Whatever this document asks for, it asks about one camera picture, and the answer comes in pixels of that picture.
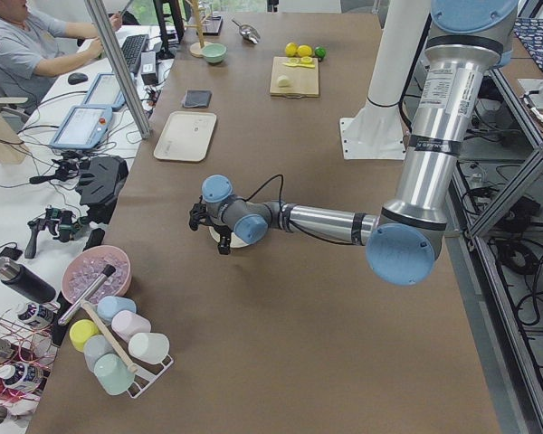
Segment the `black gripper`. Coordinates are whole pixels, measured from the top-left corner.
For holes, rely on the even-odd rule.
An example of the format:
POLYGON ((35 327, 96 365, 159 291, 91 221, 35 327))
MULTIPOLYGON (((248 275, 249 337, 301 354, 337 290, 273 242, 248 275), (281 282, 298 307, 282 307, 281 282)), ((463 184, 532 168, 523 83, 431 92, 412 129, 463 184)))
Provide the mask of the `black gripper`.
POLYGON ((231 229, 223 223, 217 223, 207 212, 205 203, 194 203, 189 211, 189 227, 192 231, 197 231, 200 225, 214 227, 220 235, 217 249, 221 255, 231 253, 231 229))

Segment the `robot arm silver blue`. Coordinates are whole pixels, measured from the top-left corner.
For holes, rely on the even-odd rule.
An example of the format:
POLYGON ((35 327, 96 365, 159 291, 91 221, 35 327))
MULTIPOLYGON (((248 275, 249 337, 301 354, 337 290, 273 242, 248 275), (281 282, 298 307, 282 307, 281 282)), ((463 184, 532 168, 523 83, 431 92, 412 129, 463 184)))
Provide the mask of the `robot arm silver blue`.
POLYGON ((441 255, 444 210, 484 75, 511 54, 514 1, 394 1, 377 49, 364 107, 343 118, 349 160, 387 161, 395 174, 372 212, 257 202, 224 175, 207 177, 189 213, 192 230, 217 236, 225 254, 272 229, 299 232, 364 249, 380 279, 412 286, 427 279, 441 255))

